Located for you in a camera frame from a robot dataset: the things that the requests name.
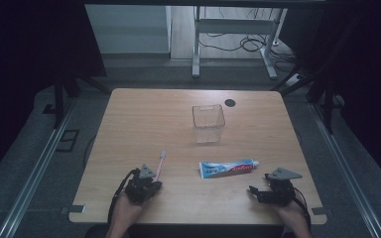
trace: gray floor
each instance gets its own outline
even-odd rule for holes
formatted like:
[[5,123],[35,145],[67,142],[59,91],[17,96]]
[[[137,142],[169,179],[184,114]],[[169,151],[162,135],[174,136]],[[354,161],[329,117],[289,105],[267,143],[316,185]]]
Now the gray floor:
[[[215,53],[201,55],[205,59],[201,61],[199,79],[191,77],[188,56],[177,60],[153,56],[104,56],[108,77],[97,80],[110,88],[269,90],[277,83],[269,79],[258,60],[259,54],[254,57],[227,56],[221,60]],[[283,68],[289,69],[290,66],[287,64]],[[277,73],[280,78],[286,75],[285,71],[278,70]],[[66,101],[74,102],[66,129],[79,130],[77,142],[70,153],[53,153],[37,190],[32,193],[31,202],[27,204],[25,215],[15,229],[15,237],[83,237],[93,225],[72,223],[65,211],[73,202],[89,153],[87,145],[98,130],[109,96],[81,80],[78,83],[81,95],[75,99],[66,98]],[[313,227],[314,236],[374,237],[367,225],[369,222],[366,222],[369,216],[364,214],[364,207],[357,202],[350,183],[344,179],[320,129],[317,115],[306,102],[308,90],[308,86],[301,88],[284,99],[328,216],[325,225]],[[54,104],[52,88],[37,94],[35,109],[0,164],[0,228],[55,132],[55,116],[42,113],[47,104]],[[346,127],[337,109],[333,111],[332,126],[333,138],[364,193],[366,204],[371,205],[381,224],[381,171]],[[59,143],[59,147],[63,148],[64,143]]]

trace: black cable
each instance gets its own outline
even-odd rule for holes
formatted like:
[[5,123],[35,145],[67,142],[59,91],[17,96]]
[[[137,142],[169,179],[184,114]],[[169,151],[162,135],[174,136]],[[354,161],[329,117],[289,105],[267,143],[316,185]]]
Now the black cable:
[[82,165],[84,166],[84,168],[86,167],[86,164],[88,163],[87,152],[89,150],[89,147],[91,146],[91,143],[95,140],[96,136],[97,135],[94,135],[93,137],[91,137],[91,139],[89,139],[89,141],[85,147],[84,155],[82,156]]

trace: floor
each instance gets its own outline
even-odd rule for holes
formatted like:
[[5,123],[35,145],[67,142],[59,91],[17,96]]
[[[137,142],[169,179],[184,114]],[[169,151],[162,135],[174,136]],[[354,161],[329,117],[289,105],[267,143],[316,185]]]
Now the floor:
[[[174,22],[191,26],[192,8],[176,10],[173,15],[180,17]],[[228,14],[225,9],[221,9],[221,13]],[[249,13],[250,10],[240,16],[246,17]],[[219,9],[213,9],[212,14],[219,14]],[[269,15],[265,10],[263,17]],[[173,32],[188,29],[184,26],[174,24]],[[242,50],[231,53],[212,48],[201,49],[204,59],[201,76],[195,80],[191,77],[189,60],[191,41],[190,48],[185,47],[185,39],[192,37],[173,36],[183,43],[179,45],[173,41],[171,59],[104,56],[108,77],[97,80],[110,88],[232,90],[269,90],[278,82],[268,77],[259,53]],[[234,40],[225,41],[236,44]],[[289,49],[280,43],[277,51],[287,53]],[[277,70],[279,78],[283,78],[291,67],[288,62],[282,70]],[[81,95],[65,99],[66,117],[61,130],[54,130],[54,115],[43,114],[43,108],[54,103],[53,89],[38,93],[35,109],[3,159],[0,165],[0,237],[83,237],[93,225],[72,223],[67,214],[109,96],[81,80],[78,84]],[[320,122],[320,105],[307,103],[307,90],[309,86],[284,100],[328,217],[326,225],[313,227],[314,236],[381,237],[381,171],[347,128],[337,109],[332,114],[334,134],[326,133]],[[76,144],[70,152],[58,151],[65,149],[65,144],[58,143],[59,140],[54,145],[50,143],[64,130],[78,131]],[[34,179],[32,184],[35,185],[25,187],[26,182],[31,181],[29,178]]]

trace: table leg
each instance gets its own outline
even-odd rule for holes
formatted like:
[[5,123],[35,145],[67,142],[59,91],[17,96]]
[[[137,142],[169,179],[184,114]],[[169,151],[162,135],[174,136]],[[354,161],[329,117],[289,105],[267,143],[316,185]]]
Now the table leg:
[[196,7],[196,16],[194,19],[194,45],[193,45],[193,60],[191,65],[191,76],[199,77],[199,20],[200,7]]
[[275,72],[274,66],[272,65],[270,60],[270,52],[274,44],[275,36],[277,35],[278,27],[280,26],[282,15],[283,15],[283,9],[279,9],[279,12],[274,19],[272,31],[268,37],[267,46],[265,46],[265,49],[261,49],[261,56],[262,56],[262,59],[264,60],[264,64],[267,67],[268,74],[271,79],[277,79],[277,73]]

